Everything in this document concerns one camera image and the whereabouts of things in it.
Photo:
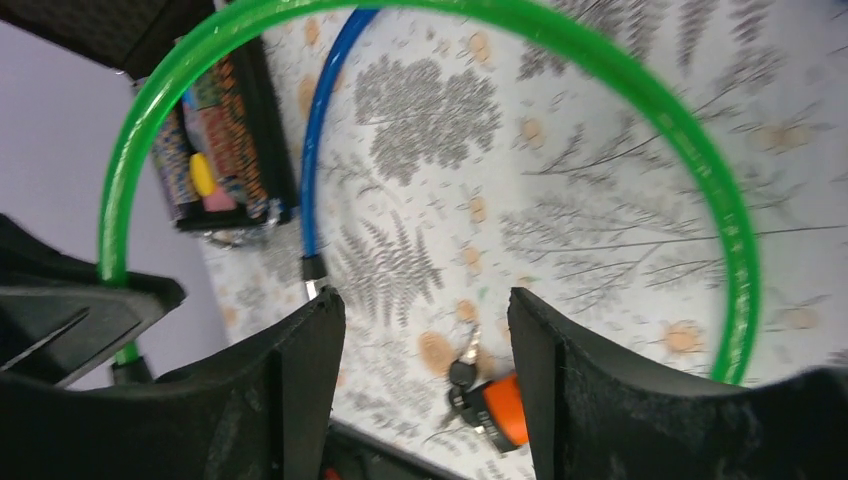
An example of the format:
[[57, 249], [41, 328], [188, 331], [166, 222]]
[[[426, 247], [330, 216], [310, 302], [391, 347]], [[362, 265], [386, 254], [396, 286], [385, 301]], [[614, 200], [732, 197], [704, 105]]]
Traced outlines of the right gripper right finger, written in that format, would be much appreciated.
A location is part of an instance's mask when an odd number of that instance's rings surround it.
[[508, 308], [540, 479], [843, 479], [847, 372], [755, 388], [643, 357], [530, 291]]

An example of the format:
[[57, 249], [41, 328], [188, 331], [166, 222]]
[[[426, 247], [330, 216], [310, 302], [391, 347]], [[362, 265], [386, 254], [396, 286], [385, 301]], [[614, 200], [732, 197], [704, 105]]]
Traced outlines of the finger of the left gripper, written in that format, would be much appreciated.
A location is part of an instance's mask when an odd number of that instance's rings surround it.
[[60, 387], [74, 383], [176, 309], [175, 280], [132, 273], [107, 286], [97, 267], [1, 218], [1, 370]]

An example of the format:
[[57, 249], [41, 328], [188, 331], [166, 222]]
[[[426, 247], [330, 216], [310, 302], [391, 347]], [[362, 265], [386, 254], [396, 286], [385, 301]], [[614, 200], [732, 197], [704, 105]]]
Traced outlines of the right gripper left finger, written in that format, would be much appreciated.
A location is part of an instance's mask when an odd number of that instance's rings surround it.
[[346, 331], [327, 288], [152, 384], [1, 378], [5, 479], [316, 479]]

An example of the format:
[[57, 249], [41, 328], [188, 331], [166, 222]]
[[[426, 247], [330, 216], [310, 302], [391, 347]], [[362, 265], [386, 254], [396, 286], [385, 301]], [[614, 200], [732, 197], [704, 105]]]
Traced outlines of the orange black padlock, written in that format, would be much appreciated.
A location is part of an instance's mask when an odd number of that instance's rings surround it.
[[529, 444], [516, 373], [474, 387], [461, 399], [460, 417], [499, 453]]

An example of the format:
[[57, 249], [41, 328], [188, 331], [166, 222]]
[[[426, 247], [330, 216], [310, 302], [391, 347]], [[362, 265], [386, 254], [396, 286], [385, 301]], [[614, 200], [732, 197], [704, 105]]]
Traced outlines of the green cable lock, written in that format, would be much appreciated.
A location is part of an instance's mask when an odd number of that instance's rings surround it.
[[[333, 1], [238, 1], [203, 20], [158, 64], [125, 117], [105, 175], [98, 223], [99, 282], [127, 282], [128, 234], [141, 168], [183, 92], [223, 56], [269, 28], [335, 8]], [[570, 59], [639, 110], [677, 152], [708, 204], [724, 250], [726, 320], [711, 376], [740, 384], [760, 316], [759, 245], [731, 169], [695, 116], [613, 42], [544, 4], [427, 1], [424, 8], [491, 24]]]

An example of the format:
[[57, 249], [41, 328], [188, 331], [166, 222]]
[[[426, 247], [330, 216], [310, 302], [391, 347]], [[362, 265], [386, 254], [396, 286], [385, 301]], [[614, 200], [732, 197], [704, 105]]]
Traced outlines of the black poker chip case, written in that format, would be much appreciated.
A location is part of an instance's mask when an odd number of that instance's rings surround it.
[[[139, 89], [214, 1], [4, 1], [1, 19], [105, 67]], [[264, 45], [254, 38], [182, 94], [150, 154], [181, 232], [286, 223], [298, 187]]]

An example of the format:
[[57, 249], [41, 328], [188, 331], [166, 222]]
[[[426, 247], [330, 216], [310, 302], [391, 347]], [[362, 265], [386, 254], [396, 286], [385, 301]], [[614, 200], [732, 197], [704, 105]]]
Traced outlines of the floral table mat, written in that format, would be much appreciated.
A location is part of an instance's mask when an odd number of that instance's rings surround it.
[[[744, 384], [847, 359], [847, 5], [558, 1], [702, 121], [745, 198], [763, 282]], [[473, 479], [530, 479], [460, 423], [446, 370], [475, 326], [512, 368], [509, 292], [710, 373], [723, 252], [686, 168], [574, 64], [473, 20], [384, 10], [333, 87], [320, 242], [347, 306], [334, 418]]]

